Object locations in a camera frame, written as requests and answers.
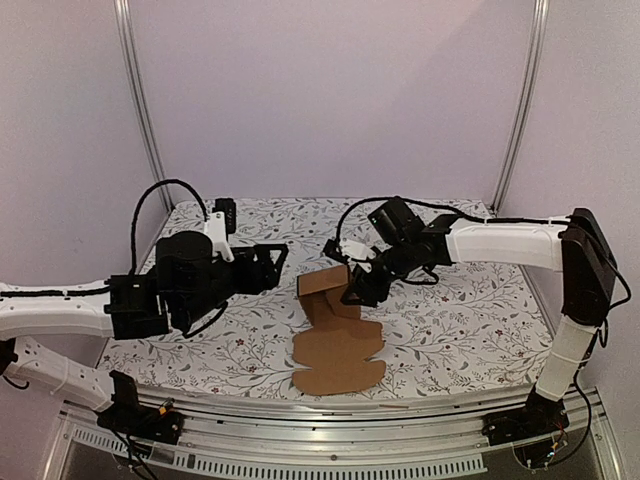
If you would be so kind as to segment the brown cardboard box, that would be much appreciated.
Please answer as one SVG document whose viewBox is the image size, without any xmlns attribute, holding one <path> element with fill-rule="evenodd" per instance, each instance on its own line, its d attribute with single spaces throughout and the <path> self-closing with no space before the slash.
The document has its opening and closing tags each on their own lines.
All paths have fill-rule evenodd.
<svg viewBox="0 0 640 480">
<path fill-rule="evenodd" d="M 292 381 L 306 395 L 362 392 L 385 376 L 386 363 L 374 358 L 385 345 L 382 324 L 362 319 L 359 306 L 342 303 L 349 280 L 344 265 L 297 278 L 297 298 L 310 327 L 293 337 L 292 357 L 302 367 Z"/>
</svg>

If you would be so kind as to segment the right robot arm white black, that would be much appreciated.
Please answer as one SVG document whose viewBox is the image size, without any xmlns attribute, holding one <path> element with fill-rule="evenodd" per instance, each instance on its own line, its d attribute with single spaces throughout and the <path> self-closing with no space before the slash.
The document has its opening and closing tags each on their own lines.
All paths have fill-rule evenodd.
<svg viewBox="0 0 640 480">
<path fill-rule="evenodd" d="M 517 427 L 537 436 L 556 417 L 559 403 L 587 362 L 602 334 L 620 272 L 593 213 L 543 219 L 478 217 L 450 205 L 434 205 L 438 216 L 424 221 L 414 212 L 418 201 L 400 196 L 375 198 L 367 219 L 386 249 L 348 240 L 337 232 L 326 244 L 327 256 L 351 265 L 342 301 L 376 307 L 395 281 L 407 281 L 416 270 L 433 275 L 439 266 L 496 263 L 559 272 L 563 280 L 561 320 L 532 401 L 517 415 Z"/>
</svg>

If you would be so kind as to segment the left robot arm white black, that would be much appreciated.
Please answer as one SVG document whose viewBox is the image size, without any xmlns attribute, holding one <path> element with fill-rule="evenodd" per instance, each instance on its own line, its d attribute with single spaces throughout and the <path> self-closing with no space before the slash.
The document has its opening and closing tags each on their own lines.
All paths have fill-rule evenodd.
<svg viewBox="0 0 640 480">
<path fill-rule="evenodd" d="M 111 419 L 128 434 L 148 426 L 134 379 L 83 366 L 39 345 L 38 335 L 79 334 L 116 340 L 178 332 L 199 335 L 235 295 L 260 295 L 280 281 L 289 249 L 282 243 L 231 247 L 183 231 L 157 241 L 144 274 L 49 290 L 1 290 L 1 371 L 47 384 L 53 393 Z"/>
</svg>

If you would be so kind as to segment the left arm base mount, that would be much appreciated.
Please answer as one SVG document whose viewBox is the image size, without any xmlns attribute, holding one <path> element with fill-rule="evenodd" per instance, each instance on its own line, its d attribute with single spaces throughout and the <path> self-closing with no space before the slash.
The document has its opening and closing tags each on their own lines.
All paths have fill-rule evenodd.
<svg viewBox="0 0 640 480">
<path fill-rule="evenodd" d="M 143 405 L 132 377 L 115 370 L 109 377 L 114 387 L 111 404 L 103 411 L 96 411 L 101 428 L 164 444 L 178 444 L 185 416 L 174 408 L 173 398 L 166 398 L 159 406 Z"/>
</svg>

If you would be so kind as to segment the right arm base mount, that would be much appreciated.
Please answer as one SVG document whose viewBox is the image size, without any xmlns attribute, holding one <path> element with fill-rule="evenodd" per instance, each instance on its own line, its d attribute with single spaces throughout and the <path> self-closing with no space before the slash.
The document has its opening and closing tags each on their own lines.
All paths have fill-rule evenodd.
<svg viewBox="0 0 640 480">
<path fill-rule="evenodd" d="M 535 389 L 523 406 L 487 414 L 482 422 L 481 434 L 491 446 L 550 434 L 570 425 L 563 400 L 549 400 Z"/>
</svg>

